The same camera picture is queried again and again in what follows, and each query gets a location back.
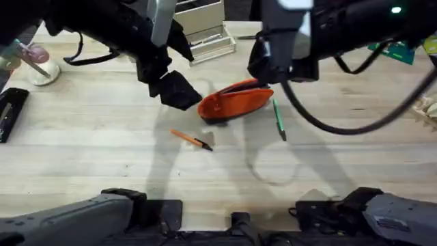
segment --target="green object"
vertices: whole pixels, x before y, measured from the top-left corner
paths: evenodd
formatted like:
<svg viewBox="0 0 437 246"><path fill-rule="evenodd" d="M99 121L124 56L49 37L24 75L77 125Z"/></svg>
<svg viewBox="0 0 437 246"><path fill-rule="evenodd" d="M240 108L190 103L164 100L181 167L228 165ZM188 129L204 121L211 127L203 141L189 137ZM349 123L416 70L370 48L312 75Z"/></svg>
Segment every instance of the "green object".
<svg viewBox="0 0 437 246"><path fill-rule="evenodd" d="M369 46L369 49L374 51L378 46L379 44L372 44ZM396 42L394 44L390 44L386 49L384 49L382 54L412 65L416 52L408 49L405 42Z"/></svg>
<svg viewBox="0 0 437 246"><path fill-rule="evenodd" d="M278 131L283 141L287 141L287 135L285 134L284 124L282 122L281 112L279 111L278 101L273 99L273 109L274 114L276 115L276 125L278 127Z"/></svg>
<svg viewBox="0 0 437 246"><path fill-rule="evenodd" d="M391 8L391 12L394 14L399 14L402 11L401 7L393 7Z"/></svg>

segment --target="green pen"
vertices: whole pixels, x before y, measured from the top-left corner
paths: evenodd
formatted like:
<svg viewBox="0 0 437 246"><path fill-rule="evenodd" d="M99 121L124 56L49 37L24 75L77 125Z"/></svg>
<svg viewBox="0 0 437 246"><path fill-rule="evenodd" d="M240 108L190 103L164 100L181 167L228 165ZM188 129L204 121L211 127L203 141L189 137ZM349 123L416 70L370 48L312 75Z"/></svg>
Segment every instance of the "green pen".
<svg viewBox="0 0 437 246"><path fill-rule="evenodd" d="M276 125L278 127L279 134L282 137L283 141L287 141L287 135L285 134L281 112L279 111L278 101L276 101L276 99L273 99L273 108L274 108L274 114L276 115L276 121L277 121Z"/></svg>

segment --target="wood grain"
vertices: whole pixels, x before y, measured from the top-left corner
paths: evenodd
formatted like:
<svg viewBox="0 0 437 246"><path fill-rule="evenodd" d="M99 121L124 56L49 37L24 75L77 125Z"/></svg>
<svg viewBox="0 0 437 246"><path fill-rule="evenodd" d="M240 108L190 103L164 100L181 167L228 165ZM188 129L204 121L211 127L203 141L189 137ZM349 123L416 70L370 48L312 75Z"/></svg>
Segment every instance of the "wood grain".
<svg viewBox="0 0 437 246"><path fill-rule="evenodd" d="M234 36L254 34L259 23L226 23ZM26 82L26 65L6 87L31 92L7 144L0 146L0 216L14 216L87 199L102 189L123 187L150 198L184 201L185 230L226 228L235 210L253 213L262 226L296 228L286 208L311 193L341 198L359 186L378 187L413 199L437 202L437 134L414 117L355 137L324 133L305 122L273 85L288 142L266 105L226 127L207 126L196 108L186 112L149 98L127 57L72 67L61 62L76 51L78 37L34 38L59 62L63 74L47 87ZM203 95L248 79L252 41L237 52L190 68L170 52L171 67ZM84 57L107 48L85 39ZM357 66L369 54L346 55ZM365 73L342 73L332 59L320 62L321 79L293 84L297 95L321 120L362 126L396 107L430 70L419 51L413 66L381 57ZM174 137L170 128L208 142L214 152Z"/></svg>

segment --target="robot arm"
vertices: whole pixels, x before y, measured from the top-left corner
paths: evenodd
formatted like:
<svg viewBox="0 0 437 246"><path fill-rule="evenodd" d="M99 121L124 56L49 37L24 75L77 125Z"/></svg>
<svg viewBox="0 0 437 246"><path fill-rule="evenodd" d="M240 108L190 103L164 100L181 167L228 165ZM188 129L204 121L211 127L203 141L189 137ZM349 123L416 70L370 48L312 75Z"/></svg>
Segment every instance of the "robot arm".
<svg viewBox="0 0 437 246"><path fill-rule="evenodd" d="M17 0L3 3L0 15L0 52L32 23L44 20L48 32L62 30L83 33L110 48L110 55L73 61L80 54L64 59L81 66L104 62L126 53L137 61L138 80L147 83L150 96L160 95L162 104L186 110L201 100L189 82L176 71L169 72L171 58L167 46L193 61L182 26L173 20L176 0L149 1L148 17L140 16L128 5L135 0Z"/></svg>
<svg viewBox="0 0 437 246"><path fill-rule="evenodd" d="M297 202L290 214L303 232L358 233L383 238L390 245L436 244L437 204L420 202L361 187L340 202Z"/></svg>
<svg viewBox="0 0 437 246"><path fill-rule="evenodd" d="M327 1L321 8L316 5L311 10L311 42L300 43L297 37L304 34L301 30L308 23L306 7L310 6L300 2L306 1L262 1L263 30L257 34L248 69L261 84L280 83L297 112L312 125L338 135L378 130L409 110L437 78L434 68L400 106L367 126L337 128L321 122L300 103L288 81L317 81L318 61L327 57L334 57L344 72L358 74L372 64L389 42L407 41L409 47L418 46L437 30L437 4L433 0L346 0L340 4ZM381 42L378 49L354 71L341 58L345 52L377 42Z"/></svg>

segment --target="metal bracket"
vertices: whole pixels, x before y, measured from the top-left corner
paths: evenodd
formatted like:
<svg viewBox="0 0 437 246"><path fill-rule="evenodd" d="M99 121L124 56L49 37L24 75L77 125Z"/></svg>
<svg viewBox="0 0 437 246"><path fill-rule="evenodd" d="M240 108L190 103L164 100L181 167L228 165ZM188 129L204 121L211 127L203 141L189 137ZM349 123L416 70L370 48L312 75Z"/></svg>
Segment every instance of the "metal bracket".
<svg viewBox="0 0 437 246"><path fill-rule="evenodd" d="M149 0L147 17L153 22L152 43L166 45L178 0Z"/></svg>

